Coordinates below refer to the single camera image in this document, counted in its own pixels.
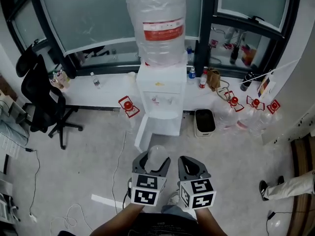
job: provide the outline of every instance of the window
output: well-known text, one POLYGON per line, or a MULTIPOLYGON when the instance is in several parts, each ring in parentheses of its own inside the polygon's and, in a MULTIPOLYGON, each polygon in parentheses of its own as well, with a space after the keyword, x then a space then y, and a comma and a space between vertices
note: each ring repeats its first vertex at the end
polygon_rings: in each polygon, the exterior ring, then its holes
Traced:
MULTIPOLYGON (((89 68, 139 66, 126 0, 58 1, 41 0, 41 3, 63 55, 71 58, 79 74, 89 68)), ((187 0, 187 46, 195 46, 199 38, 200 15, 201 0, 187 0)))
POLYGON ((234 27, 212 24, 209 37, 209 66, 230 70, 257 71, 270 39, 234 27))
MULTIPOLYGON (((71 78, 137 72, 140 65, 126 0, 1 0, 21 52, 33 44, 51 71, 71 78)), ((299 0, 186 0, 188 65, 243 78, 274 69, 290 38, 299 0)))
POLYGON ((12 24, 25 50, 33 44, 35 40, 46 38, 37 19, 31 0, 28 0, 16 13, 12 19, 12 24))
POLYGON ((260 24, 281 31, 289 0, 218 0, 218 12, 240 18, 256 16, 260 24))

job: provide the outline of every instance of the red cap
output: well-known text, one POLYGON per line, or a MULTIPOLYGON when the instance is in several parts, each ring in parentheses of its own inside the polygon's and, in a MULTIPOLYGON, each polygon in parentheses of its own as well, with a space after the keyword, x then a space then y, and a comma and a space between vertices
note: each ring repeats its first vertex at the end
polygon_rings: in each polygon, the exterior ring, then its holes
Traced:
POLYGON ((258 105, 260 104, 260 101, 258 99, 255 99, 252 101, 252 104, 255 106, 255 107, 258 107, 258 105))
POLYGON ((236 106, 237 103, 238 103, 238 98, 237 97, 233 97, 231 99, 231 105, 236 106))
POLYGON ((276 102, 273 102, 272 104, 271 104, 271 109, 272 110, 275 110, 276 108, 277 108, 277 104, 276 104, 276 102))
POLYGON ((130 111, 132 109, 132 103, 130 101, 126 101, 124 103, 125 110, 130 111))

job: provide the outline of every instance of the gray cloth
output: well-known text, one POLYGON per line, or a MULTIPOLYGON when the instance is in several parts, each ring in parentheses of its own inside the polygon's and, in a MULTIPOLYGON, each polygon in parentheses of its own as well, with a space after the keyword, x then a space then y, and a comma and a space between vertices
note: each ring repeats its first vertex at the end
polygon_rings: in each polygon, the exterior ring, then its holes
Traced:
POLYGON ((165 205, 161 209, 162 214, 172 214, 176 216, 180 216, 183 218, 187 218, 193 221, 196 221, 193 216, 191 216, 188 212, 184 212, 182 209, 180 209, 178 206, 173 205, 165 205))
POLYGON ((12 116, 8 116, 8 113, 3 111, 0 114, 0 133, 22 147, 28 143, 30 136, 24 128, 15 123, 12 116))

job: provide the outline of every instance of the white cable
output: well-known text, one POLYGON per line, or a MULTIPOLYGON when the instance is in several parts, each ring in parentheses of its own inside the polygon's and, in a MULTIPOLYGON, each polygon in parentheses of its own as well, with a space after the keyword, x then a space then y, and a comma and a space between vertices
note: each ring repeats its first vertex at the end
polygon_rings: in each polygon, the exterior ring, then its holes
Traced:
POLYGON ((297 61, 299 61, 299 60, 300 60, 300 59, 296 59, 296 60, 291 61, 291 62, 289 62, 289 63, 287 63, 287 64, 285 64, 285 65, 279 66, 279 67, 277 67, 276 69, 273 69, 272 71, 270 71, 270 72, 268 72, 268 73, 265 73, 265 74, 263 74, 263 75, 257 76, 257 77, 255 77, 255 78, 252 78, 252 79, 247 80, 247 81, 243 81, 243 82, 241 82, 241 83, 239 83, 239 84, 243 84, 243 83, 245 83, 245 82, 258 79, 258 78, 260 78, 260 77, 262 77, 262 76, 265 76, 265 75, 267 75, 267 74, 271 74, 271 73, 273 73, 273 72, 275 72, 275 71, 277 71, 277 70, 280 70, 280 69, 282 69, 282 68, 284 68, 284 67, 286 67, 286 66, 288 66, 288 65, 290 65, 290 64, 292 64, 292 63, 294 63, 294 62, 297 62, 297 61))
POLYGON ((119 166, 119 159, 120 159, 120 156, 122 155, 122 153, 123 153, 123 151, 124 151, 125 139, 126 139, 126 131, 124 132, 124 140, 123 140, 122 151, 120 151, 120 154, 119 154, 119 156, 118 156, 117 166, 116 166, 116 169, 115 169, 114 174, 113 174, 112 195, 113 195, 113 199, 114 199, 114 202, 115 202, 115 212, 116 212, 116 215, 117 215, 118 213, 117 213, 116 199, 115 199, 115 195, 114 195, 115 173, 116 173, 116 171, 117 171, 117 169, 118 169, 118 166, 119 166))
POLYGON ((50 222, 50 230, 49 230, 50 236, 51 236, 51 227, 52 227, 52 224, 53 224, 53 222, 54 222, 56 219, 63 219, 63 224, 64 224, 65 228, 67 229, 67 231, 70 231, 70 228, 71 228, 71 227, 76 227, 76 226, 77 226, 78 222, 77 222, 74 218, 71 218, 71 217, 68 216, 68 214, 69 214, 69 212, 70 212, 70 209, 71 209, 72 207, 74 207, 74 206, 79 206, 79 207, 80 207, 81 212, 82 212, 82 216, 83 216, 83 219, 84 219, 84 222, 85 222, 86 225, 90 228, 91 232, 93 231, 92 228, 88 225, 87 221, 85 220, 85 216, 84 216, 82 207, 81 207, 79 204, 73 204, 72 206, 69 207, 68 212, 67 212, 67 214, 66 214, 65 217, 55 217, 55 218, 50 222), (72 220, 75 222, 75 224, 71 224, 70 221, 69 221, 69 219, 72 219, 72 220))

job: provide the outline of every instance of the white floor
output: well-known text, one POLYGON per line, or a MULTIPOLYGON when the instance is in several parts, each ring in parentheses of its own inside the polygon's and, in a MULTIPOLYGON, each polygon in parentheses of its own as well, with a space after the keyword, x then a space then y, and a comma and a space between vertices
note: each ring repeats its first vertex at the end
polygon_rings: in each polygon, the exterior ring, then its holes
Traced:
MULTIPOLYGON (((292 177, 289 144, 263 147, 247 133, 234 136, 214 134, 211 138, 199 140, 193 135, 192 120, 192 116, 184 116, 180 137, 153 136, 151 145, 165 146, 172 162, 166 189, 158 206, 145 208, 145 211, 159 212, 168 195, 177 189, 177 160, 181 155, 188 155, 203 162, 212 175, 217 196, 210 210, 223 230, 229 236, 267 235, 266 218, 269 212, 291 211, 293 198, 263 202, 258 185, 262 179, 275 184, 279 175, 285 179, 292 177)), ((85 218, 93 229, 115 215, 113 207, 91 200, 91 195, 112 199, 112 174, 124 136, 118 113, 79 110, 69 122, 82 124, 84 130, 65 129, 65 151, 60 149, 57 135, 50 139, 47 133, 31 133, 28 147, 38 150, 41 163, 32 208, 37 224, 29 217, 34 174, 38 167, 36 155, 20 151, 17 159, 9 160, 7 172, 14 184, 15 203, 20 208, 19 236, 49 235, 51 221, 55 217, 64 217, 75 203, 82 206, 85 218)), ((114 193, 120 202, 131 177, 132 161, 138 155, 134 139, 135 134, 127 134, 115 176, 114 193)), ((69 216, 78 222, 70 232, 76 236, 89 235, 90 230, 83 221, 80 208, 71 209, 69 216)), ((268 222, 270 236, 285 236, 289 222, 290 214, 277 214, 268 222)), ((61 230, 65 230, 63 220, 56 219, 52 224, 52 235, 61 230)))

